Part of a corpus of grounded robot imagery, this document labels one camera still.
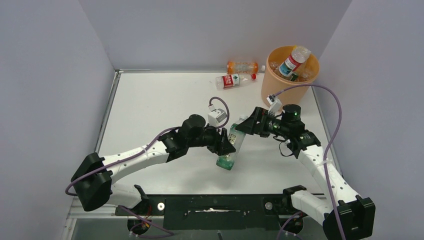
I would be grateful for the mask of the aluminium frame rail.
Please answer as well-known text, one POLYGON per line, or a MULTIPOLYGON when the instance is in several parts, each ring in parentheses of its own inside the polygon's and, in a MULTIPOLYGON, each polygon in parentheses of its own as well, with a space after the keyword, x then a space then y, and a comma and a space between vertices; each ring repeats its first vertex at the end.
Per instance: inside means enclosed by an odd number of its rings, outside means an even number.
MULTIPOLYGON (((150 201, 152 207, 147 207, 146 210, 132 210, 131 212, 134 214, 137 214, 143 218, 146 219, 162 219, 164 218, 165 214, 171 213, 170 209, 166 209, 166 204, 164 200, 158 200, 158 201, 150 201)), ((206 207, 194 207, 194 206, 188 206, 186 208, 181 209, 175 209, 177 212, 182 212, 184 216, 188 216, 190 213, 230 213, 230 212, 239 212, 237 209, 224 209, 223 207, 212 207, 212 206, 206 206, 206 207)), ((68 214, 69 218, 73 219, 84 219, 84 218, 109 218, 109 217, 128 217, 133 218, 134 216, 131 215, 129 212, 115 206, 106 204, 96 210, 86 212, 84 211, 82 204, 79 200, 74 199, 72 201, 70 211, 68 214)))

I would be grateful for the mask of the green label clear bottle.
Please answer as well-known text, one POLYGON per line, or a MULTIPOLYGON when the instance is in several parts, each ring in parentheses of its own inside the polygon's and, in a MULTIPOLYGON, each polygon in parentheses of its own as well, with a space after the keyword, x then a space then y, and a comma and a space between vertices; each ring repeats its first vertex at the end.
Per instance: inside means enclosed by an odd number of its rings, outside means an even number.
POLYGON ((227 155, 219 156, 216 160, 216 165, 220 168, 223 168, 225 170, 231 170, 235 164, 237 155, 241 149, 241 146, 243 144, 244 138, 246 134, 242 131, 236 130, 236 127, 241 124, 243 121, 245 121, 248 118, 247 115, 240 115, 239 120, 234 122, 228 133, 228 140, 235 148, 235 152, 229 153, 227 155))

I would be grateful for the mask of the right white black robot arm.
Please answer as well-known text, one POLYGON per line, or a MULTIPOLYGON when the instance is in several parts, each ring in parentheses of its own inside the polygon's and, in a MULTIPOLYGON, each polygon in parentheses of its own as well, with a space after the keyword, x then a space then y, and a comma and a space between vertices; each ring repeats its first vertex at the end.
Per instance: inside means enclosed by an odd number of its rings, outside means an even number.
POLYGON ((329 240, 361 240, 373 234, 376 206, 369 197, 362 197, 337 171, 325 156, 325 149, 315 134, 301 121, 301 107, 283 106, 281 117, 262 107, 236 129, 249 135, 266 138, 282 137, 293 156, 309 171, 326 200, 308 192, 302 185, 283 190, 282 209, 289 214, 302 211, 319 223, 329 240))

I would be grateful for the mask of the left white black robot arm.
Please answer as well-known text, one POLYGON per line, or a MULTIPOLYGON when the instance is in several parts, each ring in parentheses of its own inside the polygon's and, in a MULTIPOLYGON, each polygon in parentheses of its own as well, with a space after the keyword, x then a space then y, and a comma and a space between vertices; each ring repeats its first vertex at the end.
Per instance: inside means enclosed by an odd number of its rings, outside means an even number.
POLYGON ((160 132, 149 144, 107 156, 93 152, 87 155, 71 178, 70 187, 86 212, 103 205, 118 205, 133 209, 147 199, 143 189, 118 181, 147 167, 164 164, 183 157, 190 148, 205 147, 211 153, 224 156, 236 151, 227 130, 218 129, 192 114, 181 126, 160 132))

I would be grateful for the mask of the red white label bottle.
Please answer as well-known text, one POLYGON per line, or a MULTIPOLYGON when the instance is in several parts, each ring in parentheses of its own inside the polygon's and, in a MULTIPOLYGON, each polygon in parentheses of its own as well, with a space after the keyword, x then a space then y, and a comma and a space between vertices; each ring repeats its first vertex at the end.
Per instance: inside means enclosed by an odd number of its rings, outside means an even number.
POLYGON ((275 69, 275 73, 282 78, 290 78, 295 71, 304 64, 311 55, 311 51, 301 45, 293 47, 289 56, 275 69))

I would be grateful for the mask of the orange drink bottle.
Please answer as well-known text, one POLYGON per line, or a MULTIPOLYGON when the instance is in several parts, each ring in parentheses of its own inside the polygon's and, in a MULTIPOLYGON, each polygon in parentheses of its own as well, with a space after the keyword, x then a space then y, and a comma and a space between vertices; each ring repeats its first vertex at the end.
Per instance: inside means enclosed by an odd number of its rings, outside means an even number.
POLYGON ((265 65, 259 65, 255 61, 228 61, 227 73, 232 74, 257 74, 266 69, 265 65))

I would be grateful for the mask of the red green label bottle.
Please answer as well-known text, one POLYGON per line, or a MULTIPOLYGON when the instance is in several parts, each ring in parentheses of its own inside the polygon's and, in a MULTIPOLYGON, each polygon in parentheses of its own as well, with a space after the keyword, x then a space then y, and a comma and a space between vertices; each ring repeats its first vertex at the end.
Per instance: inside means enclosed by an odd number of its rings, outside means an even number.
POLYGON ((215 87, 218 90, 238 88, 238 87, 242 87, 242 86, 254 83, 256 80, 257 80, 257 75, 255 73, 227 74, 227 75, 218 76, 215 78, 215 87))

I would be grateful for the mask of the dark green label bottle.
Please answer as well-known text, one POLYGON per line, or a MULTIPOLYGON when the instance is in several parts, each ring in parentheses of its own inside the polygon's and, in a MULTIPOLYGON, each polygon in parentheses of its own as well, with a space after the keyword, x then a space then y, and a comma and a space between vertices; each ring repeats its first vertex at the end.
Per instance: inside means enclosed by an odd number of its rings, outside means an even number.
POLYGON ((288 78, 288 80, 289 81, 291 81, 291 82, 296 82, 296 81, 298 81, 298 78, 299 78, 299 74, 297 74, 296 72, 294 72, 289 78, 288 78))

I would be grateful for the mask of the orange plastic bin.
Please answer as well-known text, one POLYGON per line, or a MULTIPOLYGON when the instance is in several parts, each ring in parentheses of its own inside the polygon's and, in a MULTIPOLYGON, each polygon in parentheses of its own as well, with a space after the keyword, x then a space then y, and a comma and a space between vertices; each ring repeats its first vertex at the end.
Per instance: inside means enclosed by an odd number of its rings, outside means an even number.
POLYGON ((285 90, 289 87, 291 89, 283 91, 277 95, 277 98, 282 104, 299 104, 307 90, 308 86, 301 86, 302 84, 312 84, 318 77, 320 72, 320 63, 314 54, 311 54, 305 63, 300 67, 302 73, 299 79, 290 81, 280 77, 274 72, 274 68, 271 67, 271 63, 283 63, 284 60, 290 55, 294 46, 281 46, 274 49, 267 57, 265 62, 265 72, 263 75, 262 86, 261 86, 261 97, 266 105, 269 105, 267 97, 272 94, 276 94, 281 90, 285 90))

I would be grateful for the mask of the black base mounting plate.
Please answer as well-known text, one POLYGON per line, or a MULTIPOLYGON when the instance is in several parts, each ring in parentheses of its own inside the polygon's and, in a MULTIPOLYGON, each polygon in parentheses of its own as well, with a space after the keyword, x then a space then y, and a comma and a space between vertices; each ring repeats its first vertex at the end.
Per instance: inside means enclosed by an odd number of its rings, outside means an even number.
POLYGON ((129 217, 130 234, 144 239, 173 237, 178 231, 277 231, 294 213, 282 194, 154 194, 115 210, 129 217))

